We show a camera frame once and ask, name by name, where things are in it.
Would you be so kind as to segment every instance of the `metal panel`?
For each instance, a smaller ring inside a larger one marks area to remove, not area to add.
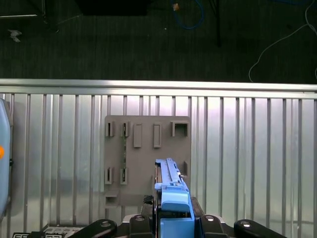
[[[0,79],[14,122],[12,202],[0,238],[105,212],[106,115],[190,116],[191,193],[207,213],[317,235],[317,87]]]

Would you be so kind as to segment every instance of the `orange object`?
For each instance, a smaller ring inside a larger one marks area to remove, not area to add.
[[[178,3],[173,4],[173,10],[178,11],[179,10],[179,5]]]
[[[4,148],[0,146],[0,160],[4,157]]]

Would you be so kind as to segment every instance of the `blue cable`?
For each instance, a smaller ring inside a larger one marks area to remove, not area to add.
[[[173,10],[173,14],[174,14],[174,17],[175,17],[175,20],[176,20],[177,24],[180,25],[182,28],[184,28],[186,30],[195,29],[196,27],[200,26],[202,24],[202,22],[204,21],[204,8],[203,8],[203,5],[198,0],[195,0],[195,2],[198,4],[198,6],[200,8],[200,11],[202,13],[202,16],[201,16],[199,22],[196,25],[194,25],[194,26],[188,27],[188,26],[185,26],[184,24],[182,24],[180,22],[180,20],[178,19],[176,11]]]

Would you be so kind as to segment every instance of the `slot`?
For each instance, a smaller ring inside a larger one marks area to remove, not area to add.
[[[188,136],[189,124],[187,121],[172,121],[172,137]]]
[[[113,137],[114,136],[114,122],[106,122],[106,136]]]
[[[133,147],[141,148],[142,147],[142,124],[134,124],[133,130]]]
[[[130,122],[124,122],[123,123],[123,136],[128,137],[130,134]]]
[[[106,208],[117,207],[119,204],[119,191],[109,190],[106,192]]]
[[[154,123],[153,131],[153,147],[161,148],[162,147],[162,125],[159,122]]]
[[[113,182],[113,168],[107,168],[105,172],[105,184],[112,184]]]
[[[120,172],[120,184],[127,185],[128,184],[128,168],[121,169]]]
[[[188,163],[186,161],[184,161],[183,163],[183,176],[188,176]]]

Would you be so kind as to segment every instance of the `screw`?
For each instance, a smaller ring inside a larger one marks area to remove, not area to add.
[[[102,222],[101,224],[102,227],[109,227],[111,224],[109,222]]]
[[[137,220],[138,222],[141,222],[141,221],[144,221],[144,218],[142,216],[137,216],[135,220]]]
[[[207,219],[209,222],[213,222],[213,217],[212,217],[212,216],[206,216],[206,219]]]
[[[244,226],[244,227],[250,227],[250,223],[248,222],[241,222],[241,225]]]

